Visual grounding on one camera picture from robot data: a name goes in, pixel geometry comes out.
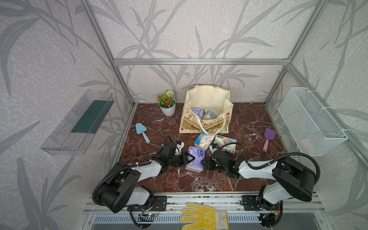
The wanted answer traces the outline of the light blue tissue pack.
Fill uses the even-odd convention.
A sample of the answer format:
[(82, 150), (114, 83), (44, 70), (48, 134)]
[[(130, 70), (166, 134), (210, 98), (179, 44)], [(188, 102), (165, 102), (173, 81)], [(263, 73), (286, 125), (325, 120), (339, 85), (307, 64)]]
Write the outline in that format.
[(212, 110), (205, 111), (205, 113), (202, 117), (203, 120), (214, 120), (216, 118), (217, 118), (217, 116), (213, 113)]

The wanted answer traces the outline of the cream floral canvas bag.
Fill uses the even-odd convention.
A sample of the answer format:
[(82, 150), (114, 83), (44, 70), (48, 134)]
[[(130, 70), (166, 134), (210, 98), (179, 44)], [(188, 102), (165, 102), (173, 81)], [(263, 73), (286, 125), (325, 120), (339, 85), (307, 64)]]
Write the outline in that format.
[[(180, 121), (180, 133), (202, 133), (215, 136), (228, 134), (234, 104), (230, 101), (231, 92), (211, 85), (197, 85), (187, 91)], [(200, 119), (191, 108), (212, 110), (214, 120)]]

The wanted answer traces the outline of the floral blue tissue pack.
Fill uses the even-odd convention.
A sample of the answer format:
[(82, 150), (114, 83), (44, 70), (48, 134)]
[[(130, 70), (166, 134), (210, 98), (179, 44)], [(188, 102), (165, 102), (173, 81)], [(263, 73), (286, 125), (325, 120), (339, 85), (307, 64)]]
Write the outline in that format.
[(209, 147), (212, 145), (213, 141), (215, 139), (215, 136), (207, 135), (204, 132), (202, 132), (198, 138), (194, 142), (194, 146), (196, 148), (203, 149), (204, 151), (207, 151)]

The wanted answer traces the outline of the purple tissue pack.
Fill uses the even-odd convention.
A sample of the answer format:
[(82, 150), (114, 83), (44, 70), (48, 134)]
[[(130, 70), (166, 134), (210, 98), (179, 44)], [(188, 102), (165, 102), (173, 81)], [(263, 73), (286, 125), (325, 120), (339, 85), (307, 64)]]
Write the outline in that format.
[(205, 111), (203, 108), (191, 108), (191, 110), (200, 118), (202, 119), (204, 114), (205, 114)]
[(200, 173), (204, 170), (204, 166), (201, 163), (205, 158), (205, 151), (197, 147), (189, 147), (188, 149), (188, 160), (189, 163), (185, 166), (188, 171)]

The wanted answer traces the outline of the elephant print tissue pack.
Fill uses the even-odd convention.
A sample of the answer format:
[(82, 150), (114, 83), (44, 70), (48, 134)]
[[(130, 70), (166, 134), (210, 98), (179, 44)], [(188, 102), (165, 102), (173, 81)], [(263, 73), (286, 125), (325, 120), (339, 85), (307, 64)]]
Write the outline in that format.
[[(228, 137), (224, 137), (224, 136), (220, 136), (217, 135), (213, 141), (214, 144), (216, 144), (216, 146), (222, 147), (226, 144), (229, 143), (235, 143), (237, 142), (236, 139), (232, 139), (232, 138), (228, 138)], [(228, 153), (228, 154), (235, 154), (236, 153), (236, 144), (232, 144), (232, 145), (227, 145), (222, 149), (224, 152)]]

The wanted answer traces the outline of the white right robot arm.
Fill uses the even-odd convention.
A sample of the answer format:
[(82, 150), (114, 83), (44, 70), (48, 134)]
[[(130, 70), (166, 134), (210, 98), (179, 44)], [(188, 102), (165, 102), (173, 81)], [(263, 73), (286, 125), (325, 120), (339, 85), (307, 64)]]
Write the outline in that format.
[(205, 169), (225, 173), (233, 179), (268, 179), (271, 185), (261, 187), (258, 195), (244, 195), (241, 205), (245, 210), (273, 210), (283, 200), (295, 198), (312, 200), (314, 185), (320, 179), (321, 170), (317, 161), (300, 152), (291, 152), (273, 160), (250, 162), (232, 160), (225, 152), (216, 150), (201, 161)]

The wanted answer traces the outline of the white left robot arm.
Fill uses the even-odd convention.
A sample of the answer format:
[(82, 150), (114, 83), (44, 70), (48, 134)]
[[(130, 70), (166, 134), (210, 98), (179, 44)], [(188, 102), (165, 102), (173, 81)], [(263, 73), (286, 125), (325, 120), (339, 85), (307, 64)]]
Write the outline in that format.
[(192, 155), (182, 151), (183, 147), (183, 142), (170, 141), (164, 143), (146, 162), (117, 162), (94, 189), (93, 202), (107, 207), (113, 213), (118, 213), (123, 208), (128, 208), (129, 211), (153, 208), (156, 205), (154, 193), (147, 188), (138, 187), (138, 183), (194, 160)]

